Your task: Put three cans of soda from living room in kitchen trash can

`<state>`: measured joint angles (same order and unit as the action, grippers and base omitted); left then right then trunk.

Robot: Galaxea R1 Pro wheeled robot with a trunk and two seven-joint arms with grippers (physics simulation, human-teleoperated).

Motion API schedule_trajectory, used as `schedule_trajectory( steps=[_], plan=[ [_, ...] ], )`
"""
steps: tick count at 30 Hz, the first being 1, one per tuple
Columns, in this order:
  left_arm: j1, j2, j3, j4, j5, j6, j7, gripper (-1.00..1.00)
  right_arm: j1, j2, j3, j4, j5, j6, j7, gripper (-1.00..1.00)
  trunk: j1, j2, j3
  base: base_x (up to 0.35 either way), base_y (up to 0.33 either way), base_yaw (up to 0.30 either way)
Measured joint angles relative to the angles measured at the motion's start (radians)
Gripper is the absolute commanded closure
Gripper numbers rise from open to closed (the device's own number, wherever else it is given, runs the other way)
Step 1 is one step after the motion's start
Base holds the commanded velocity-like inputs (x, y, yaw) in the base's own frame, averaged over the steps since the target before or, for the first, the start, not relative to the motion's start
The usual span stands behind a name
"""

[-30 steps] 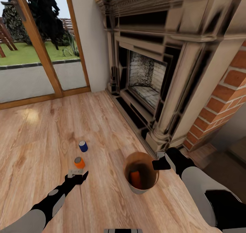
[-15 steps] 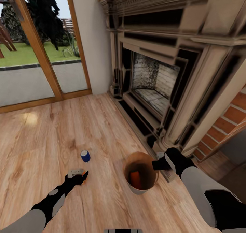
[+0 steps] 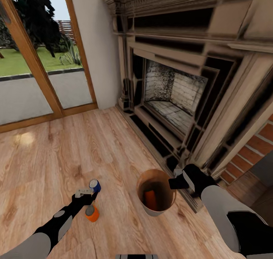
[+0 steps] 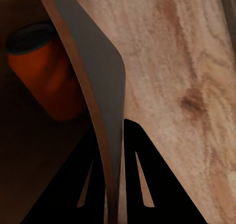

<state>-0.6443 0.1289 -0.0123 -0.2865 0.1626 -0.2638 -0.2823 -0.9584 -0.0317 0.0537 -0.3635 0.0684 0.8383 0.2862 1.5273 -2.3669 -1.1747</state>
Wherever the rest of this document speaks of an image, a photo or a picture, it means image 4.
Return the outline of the can of soda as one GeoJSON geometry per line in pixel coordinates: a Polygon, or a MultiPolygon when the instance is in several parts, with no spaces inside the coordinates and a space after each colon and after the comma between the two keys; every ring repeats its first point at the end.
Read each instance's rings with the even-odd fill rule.
{"type": "Polygon", "coordinates": [[[52,28],[48,24],[23,28],[10,37],[5,50],[10,68],[46,113],[55,121],[70,122],[88,106],[59,34],[52,28]]]}

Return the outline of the trash can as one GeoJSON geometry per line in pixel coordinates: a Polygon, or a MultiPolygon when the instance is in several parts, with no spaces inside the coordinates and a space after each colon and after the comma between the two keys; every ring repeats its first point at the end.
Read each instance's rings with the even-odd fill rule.
{"type": "MultiPolygon", "coordinates": [[[[105,179],[105,224],[118,224],[126,72],[123,59],[77,0],[0,0],[0,224],[21,224],[93,125],[105,179]],[[15,75],[5,44],[23,28],[59,34],[88,109],[52,119],[15,75]]],[[[77,207],[85,204],[89,177],[77,207]]]]}

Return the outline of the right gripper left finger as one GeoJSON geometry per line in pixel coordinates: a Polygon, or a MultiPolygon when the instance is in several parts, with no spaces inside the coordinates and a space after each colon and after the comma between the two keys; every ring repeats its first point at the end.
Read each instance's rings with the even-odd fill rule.
{"type": "Polygon", "coordinates": [[[103,166],[91,125],[21,224],[103,224],[104,205],[103,166]],[[77,207],[91,162],[85,204],[77,207]]]}

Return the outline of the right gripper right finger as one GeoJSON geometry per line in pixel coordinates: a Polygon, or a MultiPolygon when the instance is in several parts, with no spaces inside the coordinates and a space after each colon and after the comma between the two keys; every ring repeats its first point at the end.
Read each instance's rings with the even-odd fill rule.
{"type": "Polygon", "coordinates": [[[142,126],[123,119],[127,224],[207,224],[142,126]],[[137,152],[155,207],[144,205],[137,152]]]}

